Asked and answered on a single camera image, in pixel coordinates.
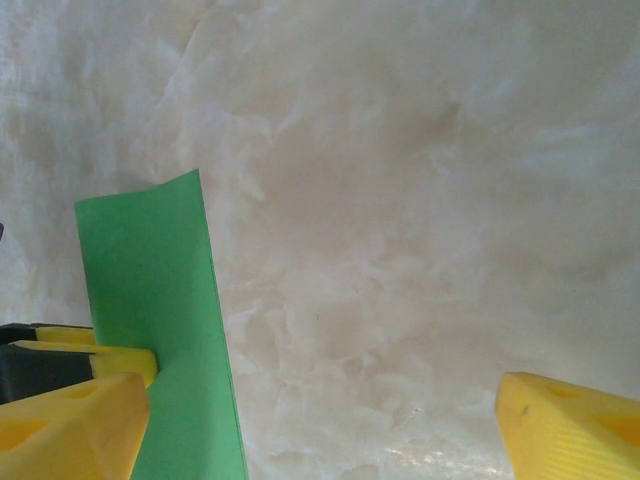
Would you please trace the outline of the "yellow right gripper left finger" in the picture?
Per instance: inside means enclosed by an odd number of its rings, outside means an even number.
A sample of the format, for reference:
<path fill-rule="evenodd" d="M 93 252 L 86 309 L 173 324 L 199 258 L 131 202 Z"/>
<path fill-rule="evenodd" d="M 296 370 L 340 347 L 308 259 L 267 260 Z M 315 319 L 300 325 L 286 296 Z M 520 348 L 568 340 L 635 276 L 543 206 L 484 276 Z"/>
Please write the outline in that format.
<path fill-rule="evenodd" d="M 3 479 L 128 479 L 149 420 L 143 379 L 123 373 L 1 406 Z"/>

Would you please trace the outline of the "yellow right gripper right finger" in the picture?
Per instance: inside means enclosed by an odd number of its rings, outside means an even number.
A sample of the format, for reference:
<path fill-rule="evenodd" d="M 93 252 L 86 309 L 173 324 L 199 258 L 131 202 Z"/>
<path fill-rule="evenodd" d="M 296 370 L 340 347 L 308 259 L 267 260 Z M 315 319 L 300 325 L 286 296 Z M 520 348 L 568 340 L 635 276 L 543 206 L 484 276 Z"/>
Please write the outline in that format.
<path fill-rule="evenodd" d="M 524 372 L 502 376 L 495 415 L 516 479 L 637 479 L 639 402 Z"/>

